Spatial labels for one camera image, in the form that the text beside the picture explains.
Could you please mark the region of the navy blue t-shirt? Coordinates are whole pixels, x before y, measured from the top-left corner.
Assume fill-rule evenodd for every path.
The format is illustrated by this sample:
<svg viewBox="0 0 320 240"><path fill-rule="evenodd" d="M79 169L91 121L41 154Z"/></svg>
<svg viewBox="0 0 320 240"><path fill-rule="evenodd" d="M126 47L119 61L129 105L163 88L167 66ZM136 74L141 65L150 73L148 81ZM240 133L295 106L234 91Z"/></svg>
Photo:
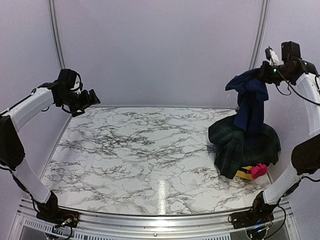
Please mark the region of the navy blue t-shirt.
<svg viewBox="0 0 320 240"><path fill-rule="evenodd" d="M237 92L238 111L233 124L248 138L261 133L264 124L264 103L269 99L266 84L258 80L258 68L235 76L225 86L226 91Z"/></svg>

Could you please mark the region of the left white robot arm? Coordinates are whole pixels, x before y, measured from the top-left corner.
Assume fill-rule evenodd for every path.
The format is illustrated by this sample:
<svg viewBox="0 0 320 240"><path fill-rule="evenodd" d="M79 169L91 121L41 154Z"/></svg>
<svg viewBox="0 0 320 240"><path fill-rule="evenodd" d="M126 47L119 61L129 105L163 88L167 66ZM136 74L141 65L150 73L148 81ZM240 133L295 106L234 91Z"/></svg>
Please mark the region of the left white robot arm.
<svg viewBox="0 0 320 240"><path fill-rule="evenodd" d="M77 117L100 102L93 89L82 90L80 86L68 87L57 82L44 83L0 114L0 168L10 172L17 185L35 201L38 215L53 223L60 222L64 216L58 206L58 198L31 169L18 133L33 117L52 105L61 109L68 106L66 113Z"/></svg>

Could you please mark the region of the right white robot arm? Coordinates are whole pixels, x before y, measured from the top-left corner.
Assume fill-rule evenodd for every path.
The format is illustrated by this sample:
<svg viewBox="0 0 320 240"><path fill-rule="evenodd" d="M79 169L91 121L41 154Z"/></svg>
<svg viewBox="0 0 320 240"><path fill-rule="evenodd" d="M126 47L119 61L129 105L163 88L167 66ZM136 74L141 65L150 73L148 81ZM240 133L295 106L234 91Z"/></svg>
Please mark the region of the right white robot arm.
<svg viewBox="0 0 320 240"><path fill-rule="evenodd" d="M320 76L315 66L300 58L282 65L265 61L260 68L259 79L273 84L286 82L304 100L308 138L292 149L285 171L254 199L247 214L252 224L258 224L271 215L282 198L292 194L303 179L320 168Z"/></svg>

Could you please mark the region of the dark green plaid garment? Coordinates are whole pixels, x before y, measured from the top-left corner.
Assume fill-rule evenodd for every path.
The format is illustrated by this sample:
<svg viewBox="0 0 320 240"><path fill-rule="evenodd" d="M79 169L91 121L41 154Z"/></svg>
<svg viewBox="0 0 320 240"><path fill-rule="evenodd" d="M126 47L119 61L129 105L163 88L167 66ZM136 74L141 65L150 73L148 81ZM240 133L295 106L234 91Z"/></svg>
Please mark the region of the dark green plaid garment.
<svg viewBox="0 0 320 240"><path fill-rule="evenodd" d="M219 174L233 179L242 167L275 165L281 142L276 131L265 123L257 134L249 135L234 125L236 116L227 116L208 128L208 140L215 145L214 165Z"/></svg>

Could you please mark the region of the pink garment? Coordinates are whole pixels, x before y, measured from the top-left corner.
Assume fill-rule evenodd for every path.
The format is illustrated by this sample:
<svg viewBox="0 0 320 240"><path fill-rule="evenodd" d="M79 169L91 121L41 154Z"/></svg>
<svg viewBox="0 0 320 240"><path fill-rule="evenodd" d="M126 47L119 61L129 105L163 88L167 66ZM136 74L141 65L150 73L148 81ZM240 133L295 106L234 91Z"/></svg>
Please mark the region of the pink garment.
<svg viewBox="0 0 320 240"><path fill-rule="evenodd" d="M264 176L265 174L268 173L268 166L262 163L259 163L255 166L253 166L250 170L251 172L251 177L256 180L257 178Z"/></svg>

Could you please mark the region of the right aluminium frame post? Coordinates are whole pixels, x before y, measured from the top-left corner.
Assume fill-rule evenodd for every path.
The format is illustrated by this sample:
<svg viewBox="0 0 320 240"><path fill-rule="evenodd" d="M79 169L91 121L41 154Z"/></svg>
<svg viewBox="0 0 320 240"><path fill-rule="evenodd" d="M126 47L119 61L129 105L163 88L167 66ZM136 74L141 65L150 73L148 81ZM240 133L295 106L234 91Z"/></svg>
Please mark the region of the right aluminium frame post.
<svg viewBox="0 0 320 240"><path fill-rule="evenodd" d="M256 32L256 37L253 45L253 52L250 58L249 69L254 69L257 65L259 54L261 51L261 47L263 44L263 39L266 31L266 24L268 19L268 12L269 12L269 0L262 0L261 8L259 13L259 20L258 20L258 28Z"/></svg>

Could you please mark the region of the aluminium frame post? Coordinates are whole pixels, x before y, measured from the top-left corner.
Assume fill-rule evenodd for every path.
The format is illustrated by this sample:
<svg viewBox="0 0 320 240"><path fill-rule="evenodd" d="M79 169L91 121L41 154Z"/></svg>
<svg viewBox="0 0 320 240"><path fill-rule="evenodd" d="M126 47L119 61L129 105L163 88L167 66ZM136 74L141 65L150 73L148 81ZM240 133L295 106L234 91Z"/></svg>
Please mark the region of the aluminium frame post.
<svg viewBox="0 0 320 240"><path fill-rule="evenodd" d="M254 69L257 65L259 54L261 51L261 47L263 44L263 39L266 31L266 24L268 19L268 12L269 12L269 0L262 0L261 8L259 13L259 20L258 20L258 28L256 32L256 37L253 45L253 52L250 58L249 69Z"/></svg>
<svg viewBox="0 0 320 240"><path fill-rule="evenodd" d="M48 0L48 13L51 25L51 33L53 37L53 44L55 48L55 53L57 57L57 62L60 69L64 69L66 67L65 59L63 56L59 27L58 27L58 18L56 11L56 4L54 0Z"/></svg>

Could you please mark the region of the left aluminium frame post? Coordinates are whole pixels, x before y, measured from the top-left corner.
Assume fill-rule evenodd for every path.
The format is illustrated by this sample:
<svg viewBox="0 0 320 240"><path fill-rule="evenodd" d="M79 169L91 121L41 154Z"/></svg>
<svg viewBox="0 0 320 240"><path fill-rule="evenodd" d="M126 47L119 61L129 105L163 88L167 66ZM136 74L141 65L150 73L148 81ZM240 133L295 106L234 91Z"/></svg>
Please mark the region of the left aluminium frame post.
<svg viewBox="0 0 320 240"><path fill-rule="evenodd" d="M59 27L58 27L58 18L56 11L56 4L54 0L48 0L48 13L51 25L51 33L53 37L53 44L55 48L55 53L57 57L57 62L60 69L64 69L66 67L65 59L63 56Z"/></svg>

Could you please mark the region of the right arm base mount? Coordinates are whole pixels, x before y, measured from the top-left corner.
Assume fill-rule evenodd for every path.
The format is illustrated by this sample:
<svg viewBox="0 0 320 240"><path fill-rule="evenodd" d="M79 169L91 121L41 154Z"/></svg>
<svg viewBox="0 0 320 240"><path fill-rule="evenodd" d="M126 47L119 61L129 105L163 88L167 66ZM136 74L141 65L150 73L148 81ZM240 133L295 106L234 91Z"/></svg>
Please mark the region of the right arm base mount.
<svg viewBox="0 0 320 240"><path fill-rule="evenodd" d="M234 229L248 228L270 223L274 215L267 211L254 211L252 208L246 211L234 212L228 216L228 221Z"/></svg>

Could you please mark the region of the front aluminium rail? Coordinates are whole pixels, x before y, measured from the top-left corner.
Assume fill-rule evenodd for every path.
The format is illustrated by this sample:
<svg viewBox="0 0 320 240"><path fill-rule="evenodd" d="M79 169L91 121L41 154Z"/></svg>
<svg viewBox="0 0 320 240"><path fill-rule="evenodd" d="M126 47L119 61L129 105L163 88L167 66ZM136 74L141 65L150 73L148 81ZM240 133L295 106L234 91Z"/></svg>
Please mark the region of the front aluminium rail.
<svg viewBox="0 0 320 240"><path fill-rule="evenodd" d="M76 227L55 228L38 219L29 199L22 199L10 240L300 240L291 206L284 200L273 219L234 228L232 210L191 215L127 215L78 210Z"/></svg>

